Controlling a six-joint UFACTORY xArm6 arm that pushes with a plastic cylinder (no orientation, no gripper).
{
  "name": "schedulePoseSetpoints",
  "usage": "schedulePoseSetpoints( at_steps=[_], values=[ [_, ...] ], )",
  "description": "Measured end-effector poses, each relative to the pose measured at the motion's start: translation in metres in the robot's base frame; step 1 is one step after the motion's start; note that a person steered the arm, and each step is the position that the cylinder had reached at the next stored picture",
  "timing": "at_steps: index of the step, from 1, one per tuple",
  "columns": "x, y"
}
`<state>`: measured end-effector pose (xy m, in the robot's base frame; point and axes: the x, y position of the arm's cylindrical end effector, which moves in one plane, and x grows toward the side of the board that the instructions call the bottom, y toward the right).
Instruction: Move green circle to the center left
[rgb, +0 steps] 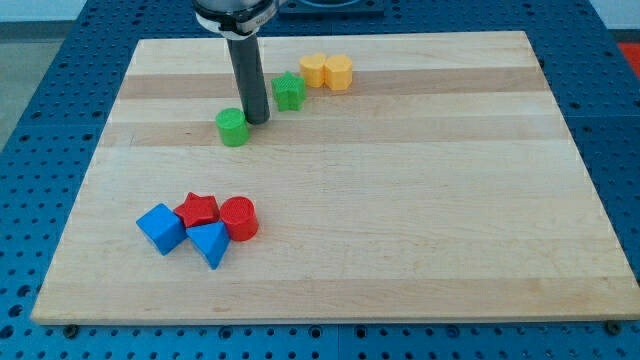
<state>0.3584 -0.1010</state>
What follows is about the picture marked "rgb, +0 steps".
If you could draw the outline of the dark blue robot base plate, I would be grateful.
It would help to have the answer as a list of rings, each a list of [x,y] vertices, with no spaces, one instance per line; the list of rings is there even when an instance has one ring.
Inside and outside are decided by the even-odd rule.
[[[383,16],[385,0],[286,0],[278,10],[283,19],[349,19]]]

